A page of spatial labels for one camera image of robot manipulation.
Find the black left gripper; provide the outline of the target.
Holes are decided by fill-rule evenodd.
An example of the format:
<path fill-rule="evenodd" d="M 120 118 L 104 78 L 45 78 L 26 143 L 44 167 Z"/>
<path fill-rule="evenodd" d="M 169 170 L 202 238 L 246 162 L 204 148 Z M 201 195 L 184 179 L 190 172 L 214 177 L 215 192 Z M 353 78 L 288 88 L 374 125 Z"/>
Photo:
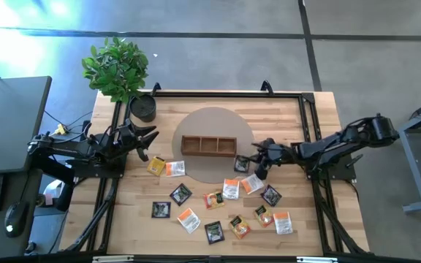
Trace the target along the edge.
<path fill-rule="evenodd" d="M 131 150 L 136 150 L 141 156 L 142 148 L 148 149 L 159 135 L 156 126 L 139 127 L 132 122 L 125 122 L 115 131 L 119 133 L 119 137 L 113 147 L 114 156 L 124 155 Z"/>

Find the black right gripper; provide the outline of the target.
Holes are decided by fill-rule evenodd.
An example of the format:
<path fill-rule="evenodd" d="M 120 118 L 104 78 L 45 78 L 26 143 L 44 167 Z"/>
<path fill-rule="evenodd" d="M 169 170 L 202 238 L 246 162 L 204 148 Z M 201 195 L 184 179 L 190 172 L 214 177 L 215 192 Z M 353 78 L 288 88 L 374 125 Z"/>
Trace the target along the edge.
<path fill-rule="evenodd" d="M 252 145 L 259 148 L 259 154 L 249 156 L 249 161 L 264 165 L 292 163 L 292 149 L 287 145 L 275 143 L 272 138 L 267 138 L 260 143 L 253 142 Z"/>

